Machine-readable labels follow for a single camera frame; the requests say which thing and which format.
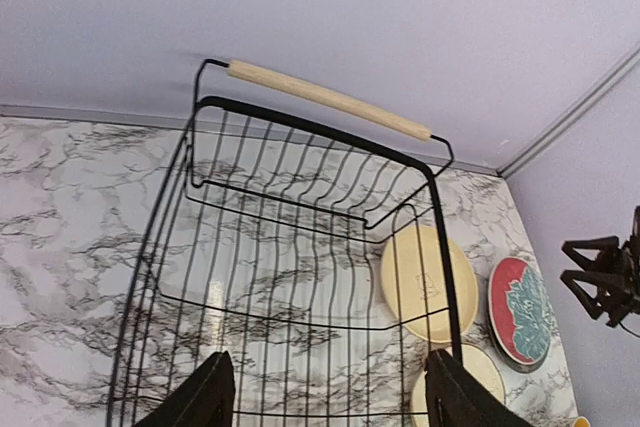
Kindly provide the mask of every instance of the lavender wall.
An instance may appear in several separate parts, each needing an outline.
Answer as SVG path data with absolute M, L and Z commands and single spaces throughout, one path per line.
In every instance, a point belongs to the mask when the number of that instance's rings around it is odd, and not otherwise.
M 640 204 L 640 68 L 541 158 L 509 181 L 551 300 L 578 409 L 594 425 L 640 425 L 640 340 L 592 321 L 560 281 L 564 240 L 631 233 Z M 640 332 L 640 318 L 627 327 Z
M 0 0 L 0 103 L 186 117 L 204 56 L 301 76 L 428 124 L 497 167 L 636 41 L 639 0 Z M 406 150 L 328 109 L 259 100 Z

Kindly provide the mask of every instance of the blue leaf design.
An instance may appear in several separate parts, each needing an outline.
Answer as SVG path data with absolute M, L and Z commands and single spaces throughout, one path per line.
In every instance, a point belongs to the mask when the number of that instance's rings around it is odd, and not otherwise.
M 526 268 L 522 280 L 509 284 L 507 303 L 513 313 L 516 349 L 533 361 L 543 358 L 551 343 L 551 307 L 542 281 Z

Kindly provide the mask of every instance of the wooden handle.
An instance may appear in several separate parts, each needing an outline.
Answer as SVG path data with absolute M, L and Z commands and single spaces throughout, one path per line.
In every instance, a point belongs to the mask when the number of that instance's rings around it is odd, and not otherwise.
M 334 109 L 356 115 L 362 119 L 375 122 L 376 124 L 384 125 L 385 127 L 397 130 L 398 132 L 410 135 L 419 140 L 426 141 L 431 138 L 431 130 L 424 125 L 404 119 L 399 115 L 392 114 L 380 107 L 367 104 L 361 100 L 356 100 L 348 95 L 339 94 L 333 90 L 296 79 L 295 77 L 280 74 L 273 70 L 263 69 L 262 67 L 247 64 L 239 60 L 232 60 L 229 63 L 229 75 L 237 79 L 264 85 L 271 89 L 333 107 Z

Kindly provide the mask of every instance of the plate with leaf design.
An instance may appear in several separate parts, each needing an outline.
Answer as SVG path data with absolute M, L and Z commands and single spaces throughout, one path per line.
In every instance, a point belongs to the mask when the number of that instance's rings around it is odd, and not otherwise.
M 489 279 L 488 310 L 505 361 L 519 372 L 540 367 L 551 345 L 552 314 L 537 272 L 521 259 L 503 259 Z

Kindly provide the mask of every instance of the black wire dish rack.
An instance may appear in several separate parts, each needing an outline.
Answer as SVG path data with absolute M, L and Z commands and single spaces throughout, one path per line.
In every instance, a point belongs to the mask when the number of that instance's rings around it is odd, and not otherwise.
M 453 160 L 449 143 L 431 136 L 450 156 L 434 174 L 416 159 L 324 125 L 200 98 L 209 65 L 430 136 L 418 124 L 282 74 L 203 62 L 193 115 L 128 294 L 107 425 L 412 425 L 412 415 L 426 415 L 412 414 L 409 398 L 432 346 L 403 326 L 421 318 L 401 322 L 390 313 L 378 262 L 403 227 L 437 228 L 448 307 L 430 311 L 425 298 L 423 320 L 428 327 L 432 316 L 448 317 L 453 358 L 461 362 L 435 183 Z M 205 110 L 221 114 L 219 131 L 200 128 Z

